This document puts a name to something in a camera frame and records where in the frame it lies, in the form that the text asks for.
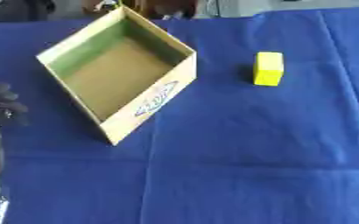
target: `cable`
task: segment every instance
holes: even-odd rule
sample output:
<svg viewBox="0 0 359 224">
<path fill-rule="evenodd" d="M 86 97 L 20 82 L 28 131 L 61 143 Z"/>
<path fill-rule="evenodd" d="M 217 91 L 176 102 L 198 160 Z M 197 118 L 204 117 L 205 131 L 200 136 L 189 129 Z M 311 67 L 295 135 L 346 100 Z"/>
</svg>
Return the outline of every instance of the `cable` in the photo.
<svg viewBox="0 0 359 224">
<path fill-rule="evenodd" d="M 221 18 L 222 14 L 221 14 L 221 4 L 219 2 L 220 0 L 215 0 L 216 2 L 216 12 L 218 13 L 218 17 Z"/>
<path fill-rule="evenodd" d="M 211 3 L 215 1 L 215 8 L 216 8 L 216 13 L 211 13 L 210 10 L 210 6 Z M 221 18 L 222 14 L 221 14 L 221 7 L 220 7 L 220 3 L 219 0 L 208 0 L 207 4 L 206 4 L 206 13 L 210 16 L 210 17 L 214 17 L 214 18 Z"/>
</svg>

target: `printed label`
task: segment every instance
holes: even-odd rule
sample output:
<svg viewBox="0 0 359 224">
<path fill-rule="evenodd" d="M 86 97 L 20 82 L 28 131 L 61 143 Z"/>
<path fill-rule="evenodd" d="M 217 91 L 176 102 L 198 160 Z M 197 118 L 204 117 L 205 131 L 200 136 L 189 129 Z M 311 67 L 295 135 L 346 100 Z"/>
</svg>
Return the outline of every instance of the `printed label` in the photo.
<svg viewBox="0 0 359 224">
<path fill-rule="evenodd" d="M 155 109 L 160 108 L 163 103 L 165 103 L 165 100 L 167 99 L 167 96 L 172 92 L 172 90 L 177 85 L 178 81 L 172 81 L 167 84 L 165 84 L 162 88 L 158 89 L 157 93 L 149 99 L 146 99 L 143 104 L 138 108 L 135 116 L 140 116 L 145 113 L 150 113 Z"/>
</svg>

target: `cardboard box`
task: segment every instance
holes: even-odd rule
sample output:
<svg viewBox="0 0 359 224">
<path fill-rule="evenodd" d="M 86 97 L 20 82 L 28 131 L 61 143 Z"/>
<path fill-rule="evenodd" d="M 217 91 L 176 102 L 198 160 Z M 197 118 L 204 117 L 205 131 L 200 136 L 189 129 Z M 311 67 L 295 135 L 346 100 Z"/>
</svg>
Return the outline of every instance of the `cardboard box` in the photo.
<svg viewBox="0 0 359 224">
<path fill-rule="evenodd" d="M 113 144 L 196 78 L 196 52 L 125 6 L 38 59 Z"/>
</svg>

